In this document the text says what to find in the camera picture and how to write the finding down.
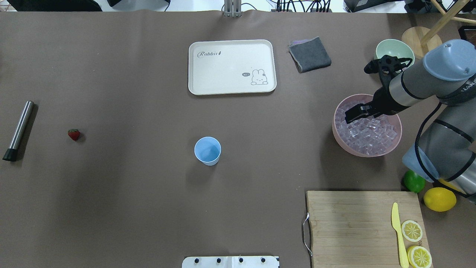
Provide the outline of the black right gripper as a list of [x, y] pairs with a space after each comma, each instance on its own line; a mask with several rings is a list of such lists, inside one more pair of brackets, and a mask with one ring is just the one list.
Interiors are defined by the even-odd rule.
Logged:
[[370, 103], [359, 103], [345, 112], [345, 121], [350, 124], [354, 121], [368, 117], [376, 118], [385, 115], [395, 115], [408, 109], [409, 106], [400, 105], [392, 96], [390, 91], [381, 87], [377, 90]]

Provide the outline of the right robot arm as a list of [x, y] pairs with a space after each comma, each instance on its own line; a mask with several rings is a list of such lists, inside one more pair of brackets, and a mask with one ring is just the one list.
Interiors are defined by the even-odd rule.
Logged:
[[453, 39], [430, 50], [422, 60], [384, 55], [369, 62], [364, 71], [377, 73], [382, 83], [370, 102], [345, 112], [347, 123], [381, 115], [396, 115], [411, 106], [437, 97], [437, 107], [422, 122], [403, 163], [425, 180], [446, 182], [475, 203], [475, 46]]

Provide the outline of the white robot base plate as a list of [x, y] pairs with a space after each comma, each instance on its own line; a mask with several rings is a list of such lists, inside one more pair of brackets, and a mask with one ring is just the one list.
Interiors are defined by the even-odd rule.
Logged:
[[279, 268], [278, 256], [189, 256], [182, 268]]

